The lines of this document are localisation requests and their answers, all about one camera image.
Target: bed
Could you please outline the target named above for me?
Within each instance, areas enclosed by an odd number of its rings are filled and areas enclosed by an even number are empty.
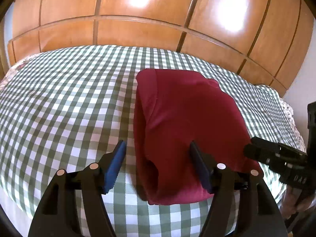
[[[199,58],[170,50],[117,45],[40,53],[13,66],[0,84],[0,185],[24,217],[33,217],[58,169],[81,170],[111,152],[123,139],[127,141],[126,159],[114,188],[103,196],[116,235],[198,236],[212,199],[158,206],[148,205],[140,195],[133,109],[135,76],[145,68],[193,70],[216,79],[222,91],[237,103],[250,136],[304,151],[302,138],[291,119],[293,113],[274,89],[250,84]],[[279,203],[285,185],[267,166],[261,167],[264,180]],[[79,191],[76,199],[82,233],[89,236]],[[233,200],[227,233],[236,223],[238,192]],[[2,198],[0,202],[7,208],[6,202],[10,201]],[[19,228],[26,236],[30,220],[24,222],[25,227]]]

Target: wooden headboard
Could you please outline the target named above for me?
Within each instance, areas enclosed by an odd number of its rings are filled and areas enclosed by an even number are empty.
[[[58,48],[117,44],[187,53],[283,96],[309,47],[304,0],[16,0],[11,64]]]

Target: white wall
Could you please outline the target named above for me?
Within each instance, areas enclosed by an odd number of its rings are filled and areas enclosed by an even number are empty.
[[[8,65],[10,67],[9,55],[8,55],[8,43],[12,39],[12,22],[13,22],[13,7],[14,3],[11,4],[4,16],[4,48],[7,56]]]
[[[311,43],[294,82],[283,99],[293,107],[294,120],[307,145],[307,105],[316,101],[316,20]]]

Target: green gingham bedsheet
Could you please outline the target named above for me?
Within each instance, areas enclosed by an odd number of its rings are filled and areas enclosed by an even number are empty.
[[[123,139],[126,159],[114,188],[102,196],[117,236],[198,236],[212,199],[150,206],[136,193],[141,186],[133,140],[135,77],[145,68],[194,70],[216,79],[236,101],[251,136],[299,148],[275,90],[196,57],[115,45],[41,53],[0,91],[0,184],[30,218],[59,168],[81,170]],[[279,202],[285,186],[261,167]],[[238,193],[232,198],[236,206],[227,231],[238,211]],[[76,199],[83,234],[89,236],[80,191]]]

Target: folded red fabric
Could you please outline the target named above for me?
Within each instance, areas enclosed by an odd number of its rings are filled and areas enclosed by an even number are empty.
[[[211,197],[189,156],[193,140],[201,151],[234,171],[262,173],[256,161],[243,155],[250,142],[244,119],[216,80],[171,69],[144,69],[136,79],[136,167],[149,204],[193,203]]]

